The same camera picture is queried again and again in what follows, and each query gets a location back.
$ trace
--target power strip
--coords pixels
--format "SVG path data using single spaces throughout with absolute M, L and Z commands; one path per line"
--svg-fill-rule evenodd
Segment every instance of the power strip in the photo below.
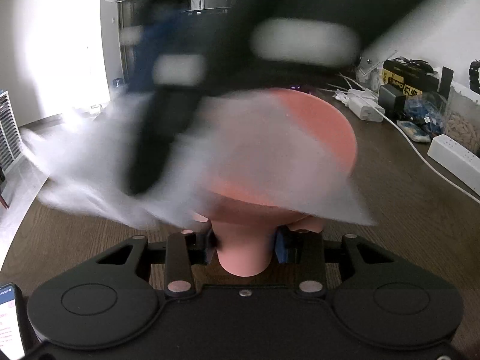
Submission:
M 480 194 L 480 158 L 447 135 L 431 141 L 428 156 Z

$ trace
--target white vent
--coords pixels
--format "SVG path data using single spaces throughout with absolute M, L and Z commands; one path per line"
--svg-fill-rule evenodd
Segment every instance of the white vent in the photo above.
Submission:
M 8 92 L 3 92 L 0 94 L 0 167 L 4 173 L 22 156 L 21 142 Z

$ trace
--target blurred white tissue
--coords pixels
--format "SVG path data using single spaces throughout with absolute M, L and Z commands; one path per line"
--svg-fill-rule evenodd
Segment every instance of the blurred white tissue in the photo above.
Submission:
M 373 223 L 347 172 L 269 91 L 205 99 L 197 116 L 201 123 L 177 138 L 162 179 L 141 196 L 126 195 L 131 148 L 150 96 L 124 95 L 98 120 L 47 137 L 26 131 L 25 156 L 53 181 L 40 191 L 40 201 L 135 228 L 159 219 L 193 228 L 191 213 L 212 211 L 219 191 L 236 185 L 248 191 L 251 203 Z M 239 199 L 249 201 L 245 195 Z

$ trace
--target white patch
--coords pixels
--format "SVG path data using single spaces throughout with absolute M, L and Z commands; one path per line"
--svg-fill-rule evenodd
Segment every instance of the white patch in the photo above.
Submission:
M 354 62 L 359 39 L 342 24 L 277 18 L 255 29 L 251 49 L 270 61 L 337 67 Z
M 142 26 L 125 27 L 120 32 L 120 43 L 125 46 L 134 46 L 140 43 L 143 35 Z
M 194 86 L 203 80 L 205 61 L 202 55 L 161 55 L 155 62 L 155 84 Z

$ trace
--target dark wood tabletop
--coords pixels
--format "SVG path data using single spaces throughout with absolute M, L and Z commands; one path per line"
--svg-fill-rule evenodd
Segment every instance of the dark wood tabletop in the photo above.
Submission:
M 480 356 L 480 207 L 433 173 L 392 126 L 359 120 L 339 102 L 333 103 L 350 121 L 358 140 L 353 179 L 376 226 L 329 222 L 325 239 L 356 233 L 453 283 L 464 299 L 465 314 L 453 344 L 467 356 Z M 419 145 L 424 156 L 428 145 Z M 439 171 L 466 188 L 441 166 Z M 0 273 L 2 282 L 16 283 L 30 294 L 42 282 L 106 248 L 135 235 L 165 240 L 175 229 L 159 225 L 138 231 L 110 220 L 75 216 L 33 202 Z M 198 283 L 291 282 L 295 268 L 272 261 L 262 274 L 234 278 L 214 261 L 193 268 Z M 333 286 L 335 268 L 327 273 Z M 161 288 L 161 266 L 152 270 L 151 284 Z

